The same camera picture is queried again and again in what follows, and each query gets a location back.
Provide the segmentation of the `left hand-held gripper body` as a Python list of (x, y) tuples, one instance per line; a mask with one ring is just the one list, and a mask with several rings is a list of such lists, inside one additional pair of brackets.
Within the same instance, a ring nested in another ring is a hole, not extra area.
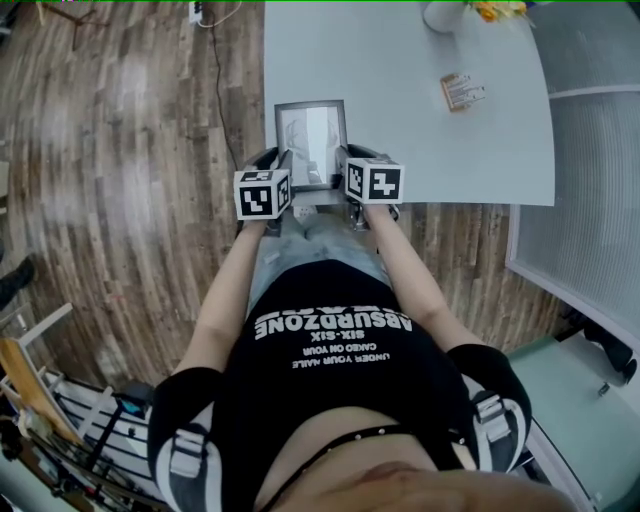
[(233, 191), (236, 234), (247, 221), (266, 221), (266, 235), (281, 234), (281, 217), (292, 200), (289, 169), (237, 171), (234, 173)]

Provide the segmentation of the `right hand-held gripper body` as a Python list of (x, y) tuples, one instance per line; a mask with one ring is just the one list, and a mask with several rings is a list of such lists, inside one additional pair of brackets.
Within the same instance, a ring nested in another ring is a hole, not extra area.
[(366, 231), (365, 205), (386, 205), (394, 221), (403, 203), (404, 166), (388, 158), (347, 158), (343, 172), (344, 193), (354, 231)]

